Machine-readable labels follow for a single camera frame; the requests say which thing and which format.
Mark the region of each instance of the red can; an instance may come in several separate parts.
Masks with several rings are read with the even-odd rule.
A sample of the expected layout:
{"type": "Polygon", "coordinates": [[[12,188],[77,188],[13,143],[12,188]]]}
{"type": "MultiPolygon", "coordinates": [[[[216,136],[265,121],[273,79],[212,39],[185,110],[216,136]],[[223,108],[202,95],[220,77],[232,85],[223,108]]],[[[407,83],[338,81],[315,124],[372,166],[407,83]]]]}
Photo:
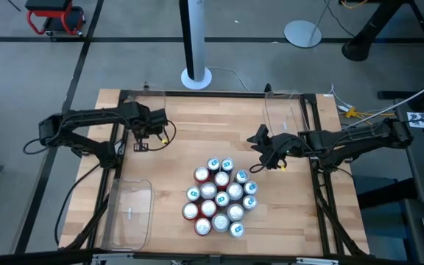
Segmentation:
{"type": "Polygon", "coordinates": [[[200,213],[202,217],[212,218],[216,212],[217,206],[212,200],[207,199],[200,205],[200,213]]]}
{"type": "Polygon", "coordinates": [[[201,218],[196,221],[196,224],[194,224],[194,230],[199,236],[208,235],[211,232],[211,228],[211,222],[209,222],[206,218],[201,218]]]}
{"type": "Polygon", "coordinates": [[[214,182],[220,191],[224,191],[227,189],[228,183],[230,182],[230,177],[225,172],[219,172],[215,174],[214,182]]]}
{"type": "Polygon", "coordinates": [[[194,203],[186,203],[183,206],[183,217],[186,220],[195,220],[199,216],[199,209],[194,203]]]}
{"type": "Polygon", "coordinates": [[[194,170],[194,179],[198,183],[206,183],[209,181],[211,176],[209,175],[209,171],[205,167],[199,167],[196,170],[194,170]]]}

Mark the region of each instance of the white paper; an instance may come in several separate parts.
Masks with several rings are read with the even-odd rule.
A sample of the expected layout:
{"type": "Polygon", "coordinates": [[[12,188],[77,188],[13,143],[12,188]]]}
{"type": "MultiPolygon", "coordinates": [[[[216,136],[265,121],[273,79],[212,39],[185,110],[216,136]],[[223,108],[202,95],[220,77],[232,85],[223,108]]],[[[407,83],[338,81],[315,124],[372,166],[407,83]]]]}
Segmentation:
{"type": "MultiPolygon", "coordinates": [[[[409,118],[409,121],[424,119],[424,113],[407,112],[406,115],[409,118]]],[[[410,122],[409,125],[410,125],[410,127],[424,128],[424,121],[410,122]]]]}

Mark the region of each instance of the white pole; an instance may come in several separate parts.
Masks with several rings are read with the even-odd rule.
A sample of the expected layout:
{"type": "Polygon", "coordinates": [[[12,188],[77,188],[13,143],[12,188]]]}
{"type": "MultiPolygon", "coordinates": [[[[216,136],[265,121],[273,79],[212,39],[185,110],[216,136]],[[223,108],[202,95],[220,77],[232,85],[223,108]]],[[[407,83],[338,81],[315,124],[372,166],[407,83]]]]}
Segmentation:
{"type": "Polygon", "coordinates": [[[180,0],[186,69],[181,81],[189,89],[206,88],[212,73],[205,67],[204,0],[180,0]]]}

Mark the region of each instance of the floor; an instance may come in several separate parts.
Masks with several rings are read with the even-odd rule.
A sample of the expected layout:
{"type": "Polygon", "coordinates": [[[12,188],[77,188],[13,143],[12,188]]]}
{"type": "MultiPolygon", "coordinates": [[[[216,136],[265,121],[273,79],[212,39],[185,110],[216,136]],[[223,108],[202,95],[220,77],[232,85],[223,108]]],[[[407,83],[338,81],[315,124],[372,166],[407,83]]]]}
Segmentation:
{"type": "MultiPolygon", "coordinates": [[[[88,19],[84,35],[91,34],[99,40],[92,43],[79,39],[47,41],[46,36],[36,35],[27,25],[25,1],[13,2],[23,12],[0,0],[0,163],[4,164],[0,173],[0,254],[14,250],[40,165],[46,159],[43,153],[27,156],[21,151],[27,141],[37,138],[39,121],[60,112],[62,106],[92,108],[100,88],[138,89],[147,81],[156,88],[185,89],[180,82],[180,73],[186,66],[183,44],[175,39],[142,39],[181,37],[176,1],[74,0],[88,19]],[[99,20],[91,26],[96,6],[100,8],[99,20]]],[[[234,43],[206,43],[207,65],[234,69],[252,91],[262,91],[266,83],[271,83],[275,90],[327,93],[333,83],[338,96],[360,110],[391,103],[377,99],[379,90],[423,88],[424,43],[375,44],[367,60],[352,62],[341,53],[344,41],[335,39],[350,36],[329,12],[319,27],[326,41],[312,49],[259,39],[281,39],[283,28],[293,20],[316,21],[324,4],[323,0],[270,0],[266,4],[259,0],[206,1],[207,37],[248,38],[234,43]]],[[[417,5],[424,16],[424,1],[417,0],[417,5]]],[[[348,10],[333,0],[330,7],[341,23],[356,34],[377,4],[348,10]]],[[[42,20],[35,22],[41,25],[42,20]]],[[[417,41],[424,35],[410,6],[405,5],[379,37],[417,41]]],[[[207,90],[244,89],[230,72],[213,70],[213,81],[207,90]]],[[[55,219],[74,182],[79,162],[67,148],[57,151],[27,251],[56,249],[52,235],[55,219]]],[[[380,149],[362,155],[352,170],[362,177],[402,180],[410,176],[407,163],[404,151],[380,149]]],[[[403,259],[403,248],[386,248],[400,245],[399,241],[372,233],[370,227],[375,223],[370,218],[364,223],[372,253],[403,259]]]]}

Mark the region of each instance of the can lid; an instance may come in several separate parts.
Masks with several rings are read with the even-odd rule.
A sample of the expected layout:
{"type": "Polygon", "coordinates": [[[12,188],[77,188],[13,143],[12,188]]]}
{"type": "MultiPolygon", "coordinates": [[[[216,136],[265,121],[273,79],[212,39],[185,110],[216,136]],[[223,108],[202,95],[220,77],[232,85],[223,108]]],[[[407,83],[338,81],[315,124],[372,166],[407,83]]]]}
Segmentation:
{"type": "Polygon", "coordinates": [[[227,209],[227,215],[230,218],[230,221],[239,221],[243,218],[244,209],[239,204],[232,204],[227,209]]]}
{"type": "Polygon", "coordinates": [[[187,203],[183,207],[183,214],[186,218],[193,219],[197,216],[199,209],[194,203],[187,203]]]}
{"type": "Polygon", "coordinates": [[[194,178],[198,181],[207,180],[209,171],[205,167],[199,167],[194,171],[194,178]]]}
{"type": "Polygon", "coordinates": [[[222,161],[222,168],[224,170],[232,170],[233,169],[233,160],[232,160],[232,158],[225,158],[222,161]]]}
{"type": "Polygon", "coordinates": [[[200,209],[205,216],[210,217],[215,214],[217,207],[215,206],[215,202],[208,199],[202,203],[200,209]]]}
{"type": "Polygon", "coordinates": [[[200,186],[200,193],[205,199],[212,199],[215,197],[217,187],[213,183],[204,183],[200,186]]]}
{"type": "Polygon", "coordinates": [[[190,201],[195,201],[195,200],[199,199],[199,197],[200,197],[199,188],[192,186],[192,187],[188,188],[185,195],[188,197],[188,199],[190,201]]]}
{"type": "Polygon", "coordinates": [[[244,192],[246,192],[249,195],[256,194],[258,191],[258,184],[254,181],[248,181],[244,184],[244,192]]]}
{"type": "Polygon", "coordinates": [[[225,186],[225,185],[227,185],[228,184],[228,180],[229,180],[228,174],[225,173],[225,172],[219,172],[219,173],[215,174],[215,183],[218,186],[225,186]]]}
{"type": "Polygon", "coordinates": [[[232,183],[227,187],[227,193],[230,195],[230,199],[240,199],[243,195],[243,188],[238,183],[232,183]]]}
{"type": "Polygon", "coordinates": [[[220,160],[218,158],[211,158],[207,161],[207,167],[211,170],[217,170],[220,167],[220,160]]]}
{"type": "Polygon", "coordinates": [[[218,213],[212,218],[212,226],[214,229],[223,230],[225,232],[229,224],[230,221],[228,221],[228,217],[223,213],[218,213]]]}
{"type": "Polygon", "coordinates": [[[201,218],[194,225],[196,232],[201,236],[207,235],[211,231],[211,223],[206,218],[201,218]]]}
{"type": "Polygon", "coordinates": [[[243,184],[248,181],[248,172],[242,169],[236,172],[235,178],[236,178],[236,182],[243,184]]]}
{"type": "Polygon", "coordinates": [[[244,226],[240,222],[234,222],[230,226],[230,233],[233,237],[242,237],[244,235],[244,226]]]}
{"type": "Polygon", "coordinates": [[[230,197],[228,196],[227,192],[224,191],[220,191],[216,196],[215,196],[215,203],[218,206],[227,206],[228,203],[230,202],[230,197]]]}
{"type": "Polygon", "coordinates": [[[256,200],[256,197],[253,195],[248,195],[243,198],[243,208],[247,210],[252,210],[256,208],[256,205],[258,204],[258,201],[256,200]]]}

